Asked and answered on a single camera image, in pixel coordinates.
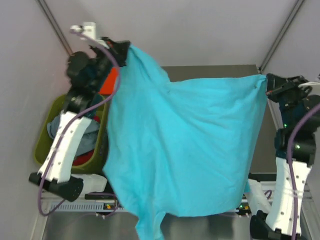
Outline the olive green plastic bin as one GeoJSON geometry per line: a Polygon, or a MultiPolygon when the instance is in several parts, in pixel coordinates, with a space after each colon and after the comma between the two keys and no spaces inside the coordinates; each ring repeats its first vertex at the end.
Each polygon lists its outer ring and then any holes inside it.
{"type": "MultiPolygon", "coordinates": [[[[33,151],[33,158],[38,166],[41,166],[47,158],[53,140],[49,137],[47,132],[47,124],[51,122],[54,117],[58,116],[63,109],[65,95],[57,97],[51,104],[44,120],[38,140],[33,151]]],[[[100,128],[97,134],[97,140],[94,152],[87,162],[81,165],[74,165],[71,168],[73,174],[98,174],[102,172],[102,168],[106,162],[106,155],[108,153],[108,134],[107,134],[107,120],[110,103],[107,102],[96,110],[96,115],[100,119],[100,128]]]]}

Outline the cyan t shirt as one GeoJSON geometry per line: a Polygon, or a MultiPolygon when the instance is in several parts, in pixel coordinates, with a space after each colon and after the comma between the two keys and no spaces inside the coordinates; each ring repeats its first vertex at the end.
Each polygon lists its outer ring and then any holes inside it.
{"type": "Polygon", "coordinates": [[[166,214],[203,217],[237,208],[267,104],[267,79],[172,82],[136,46],[120,71],[103,168],[141,240],[162,240],[166,214]]]}

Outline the folded orange t shirt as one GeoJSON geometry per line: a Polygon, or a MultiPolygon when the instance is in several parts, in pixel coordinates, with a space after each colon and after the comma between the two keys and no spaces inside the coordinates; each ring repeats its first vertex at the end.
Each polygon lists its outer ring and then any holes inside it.
{"type": "Polygon", "coordinates": [[[109,75],[107,76],[105,82],[103,83],[99,93],[103,96],[111,95],[115,89],[117,77],[118,70],[113,67],[109,75]]]}

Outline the grey blue t shirt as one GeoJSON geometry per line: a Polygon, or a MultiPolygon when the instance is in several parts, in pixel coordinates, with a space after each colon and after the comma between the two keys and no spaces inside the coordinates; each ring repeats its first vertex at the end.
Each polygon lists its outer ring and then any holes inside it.
{"type": "MultiPolygon", "coordinates": [[[[58,115],[53,119],[53,121],[49,122],[46,125],[47,133],[52,140],[56,136],[59,124],[60,124],[60,116],[58,115]]],[[[91,121],[90,125],[86,128],[81,138],[80,144],[75,154],[76,157],[84,155],[95,149],[99,130],[100,130],[100,118],[96,115],[91,121]]]]}

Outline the aluminium frame rail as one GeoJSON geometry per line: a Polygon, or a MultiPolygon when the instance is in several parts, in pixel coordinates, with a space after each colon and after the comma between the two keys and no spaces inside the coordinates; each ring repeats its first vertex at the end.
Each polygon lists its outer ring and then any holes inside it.
{"type": "Polygon", "coordinates": [[[262,132],[268,132],[269,135],[272,133],[273,137],[275,137],[276,131],[282,127],[282,120],[278,107],[278,103],[274,103],[270,99],[267,99],[261,125],[262,132]]]}

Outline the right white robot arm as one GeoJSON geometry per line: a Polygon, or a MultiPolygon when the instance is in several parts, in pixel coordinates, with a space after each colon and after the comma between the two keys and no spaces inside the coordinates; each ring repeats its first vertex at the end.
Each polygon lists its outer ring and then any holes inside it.
{"type": "Polygon", "coordinates": [[[319,82],[303,76],[266,75],[267,98],[279,105],[283,127],[274,139],[276,182],[269,202],[259,181],[249,178],[233,185],[251,211],[250,236],[255,240],[302,240],[301,207],[307,178],[316,155],[315,132],[320,127],[319,82]]]}

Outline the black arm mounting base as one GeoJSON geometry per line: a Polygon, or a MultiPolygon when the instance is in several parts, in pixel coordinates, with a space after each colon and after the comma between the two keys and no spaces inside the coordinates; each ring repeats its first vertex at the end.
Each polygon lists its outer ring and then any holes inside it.
{"type": "Polygon", "coordinates": [[[105,175],[90,175],[93,182],[90,191],[84,195],[86,200],[117,200],[116,194],[105,175]]]}

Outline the red t shirt in bin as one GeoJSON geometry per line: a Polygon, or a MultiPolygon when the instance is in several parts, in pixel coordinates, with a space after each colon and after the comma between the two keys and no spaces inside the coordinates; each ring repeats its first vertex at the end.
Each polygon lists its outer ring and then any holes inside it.
{"type": "MultiPolygon", "coordinates": [[[[98,116],[100,118],[100,126],[101,126],[101,117],[99,115],[97,115],[97,109],[93,110],[88,116],[92,117],[92,120],[94,119],[95,116],[98,116]]],[[[75,156],[74,160],[73,160],[73,166],[80,166],[85,164],[86,162],[88,162],[90,160],[90,158],[93,156],[94,150],[85,153],[83,155],[80,155],[78,157],[75,156]]]]}

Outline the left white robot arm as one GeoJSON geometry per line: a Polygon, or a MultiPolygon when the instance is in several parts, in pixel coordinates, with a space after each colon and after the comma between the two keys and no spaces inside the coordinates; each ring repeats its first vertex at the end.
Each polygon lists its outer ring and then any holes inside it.
{"type": "Polygon", "coordinates": [[[72,176],[81,139],[93,121],[96,109],[109,102],[119,87],[115,85],[107,98],[102,98],[100,90],[112,69],[126,65],[131,45],[129,40],[113,41],[108,37],[89,42],[90,49],[96,54],[94,58],[83,51],[68,58],[66,75],[71,88],[63,103],[59,126],[44,163],[28,179],[40,191],[46,190],[69,202],[78,199],[85,185],[84,177],[72,176]]]}

